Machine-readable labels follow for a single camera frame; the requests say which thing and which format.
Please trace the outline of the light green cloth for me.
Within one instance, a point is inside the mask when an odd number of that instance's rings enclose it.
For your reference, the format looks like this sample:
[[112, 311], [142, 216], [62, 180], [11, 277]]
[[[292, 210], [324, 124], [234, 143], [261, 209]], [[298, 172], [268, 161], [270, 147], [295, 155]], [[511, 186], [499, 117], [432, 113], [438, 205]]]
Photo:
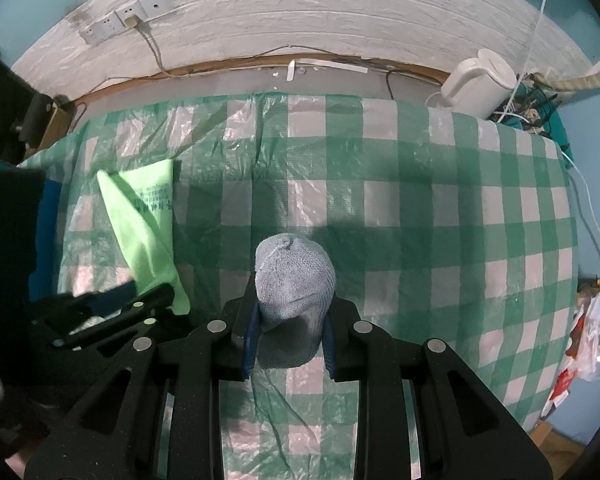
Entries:
[[110, 174], [99, 170], [97, 183], [120, 252], [139, 294], [168, 284], [171, 310], [186, 315], [190, 302], [174, 260], [174, 161]]

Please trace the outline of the grey knit hat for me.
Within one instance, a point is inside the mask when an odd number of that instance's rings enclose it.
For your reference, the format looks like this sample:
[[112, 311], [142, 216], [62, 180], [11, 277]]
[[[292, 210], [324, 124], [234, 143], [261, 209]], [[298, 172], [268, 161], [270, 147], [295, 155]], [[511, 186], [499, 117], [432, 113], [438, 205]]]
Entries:
[[320, 244], [291, 233], [262, 240], [254, 274], [262, 330], [260, 367], [284, 370], [314, 358], [336, 283], [332, 260]]

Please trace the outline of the blue cardboard box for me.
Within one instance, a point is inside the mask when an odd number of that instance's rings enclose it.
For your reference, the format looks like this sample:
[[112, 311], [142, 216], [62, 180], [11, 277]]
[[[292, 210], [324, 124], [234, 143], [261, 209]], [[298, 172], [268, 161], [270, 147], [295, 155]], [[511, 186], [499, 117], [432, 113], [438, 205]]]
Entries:
[[42, 170], [0, 162], [0, 300], [38, 301], [53, 293], [61, 185]]

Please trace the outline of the white plastic bag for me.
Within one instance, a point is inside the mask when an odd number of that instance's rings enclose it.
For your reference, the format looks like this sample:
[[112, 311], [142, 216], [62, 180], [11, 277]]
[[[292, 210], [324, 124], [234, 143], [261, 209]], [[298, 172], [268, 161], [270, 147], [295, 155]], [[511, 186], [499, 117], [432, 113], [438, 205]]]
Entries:
[[569, 341], [568, 370], [586, 382], [600, 380], [600, 292], [581, 299]]

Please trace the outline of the green checkered plastic tablecloth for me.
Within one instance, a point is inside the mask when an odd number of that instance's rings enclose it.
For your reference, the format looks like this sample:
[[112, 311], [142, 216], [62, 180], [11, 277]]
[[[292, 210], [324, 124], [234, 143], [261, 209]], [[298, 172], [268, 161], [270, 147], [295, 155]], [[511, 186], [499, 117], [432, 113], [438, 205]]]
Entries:
[[96, 176], [174, 163], [174, 262], [195, 320], [239, 297], [261, 240], [320, 244], [337, 292], [392, 336], [445, 340], [516, 421], [567, 345], [576, 224], [556, 145], [407, 102], [255, 94], [89, 120], [28, 160], [62, 186], [60, 292], [124, 283]]

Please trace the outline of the teal plastic basket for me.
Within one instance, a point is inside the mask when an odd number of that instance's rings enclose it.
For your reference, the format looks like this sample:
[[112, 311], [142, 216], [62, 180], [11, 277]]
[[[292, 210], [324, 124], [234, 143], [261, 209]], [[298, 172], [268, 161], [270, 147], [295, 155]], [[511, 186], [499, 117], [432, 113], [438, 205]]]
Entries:
[[563, 153], [573, 157], [566, 128], [558, 114], [561, 105], [562, 97], [557, 91], [527, 79], [516, 90], [513, 101], [505, 99], [488, 119], [552, 140]]

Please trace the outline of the white electric kettle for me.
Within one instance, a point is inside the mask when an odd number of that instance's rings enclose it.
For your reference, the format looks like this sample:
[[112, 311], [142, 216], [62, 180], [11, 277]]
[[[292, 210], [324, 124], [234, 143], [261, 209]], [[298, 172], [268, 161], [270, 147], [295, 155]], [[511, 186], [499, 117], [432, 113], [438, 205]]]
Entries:
[[516, 74], [494, 51], [479, 49], [452, 70], [440, 89], [452, 112], [486, 119], [514, 90]]

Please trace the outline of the white wall socket strip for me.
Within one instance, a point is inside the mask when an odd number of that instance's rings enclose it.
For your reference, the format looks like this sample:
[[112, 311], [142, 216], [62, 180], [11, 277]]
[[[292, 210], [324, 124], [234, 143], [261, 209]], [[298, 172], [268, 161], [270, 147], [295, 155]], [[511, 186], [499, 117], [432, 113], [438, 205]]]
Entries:
[[88, 46], [97, 46], [139, 24], [162, 18], [173, 10], [171, 0], [132, 0], [86, 25], [79, 34]]

